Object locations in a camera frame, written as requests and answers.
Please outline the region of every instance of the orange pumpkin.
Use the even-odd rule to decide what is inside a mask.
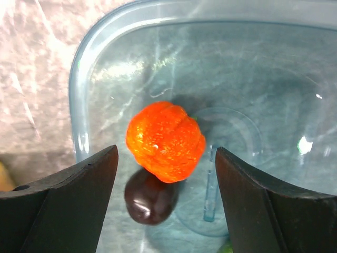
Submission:
[[[170,102],[156,102],[131,119],[126,145],[136,162],[165,183],[185,180],[206,148],[198,124]]]

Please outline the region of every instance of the stone countertop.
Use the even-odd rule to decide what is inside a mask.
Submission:
[[[126,0],[11,0],[0,5],[0,160],[18,184],[74,163],[68,103],[82,38]]]

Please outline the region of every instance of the transparent plastic container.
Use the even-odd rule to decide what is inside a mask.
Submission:
[[[284,181],[337,194],[336,13],[337,2],[324,1],[138,1],[94,25],[69,95],[77,161],[112,144],[120,155],[97,251],[216,252],[227,233],[218,145]],[[133,115],[163,100],[201,120],[207,150],[170,218],[147,227],[124,203],[138,169],[125,133]]]

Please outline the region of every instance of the green object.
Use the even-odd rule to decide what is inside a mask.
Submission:
[[[231,241],[226,242],[216,253],[233,253]]]

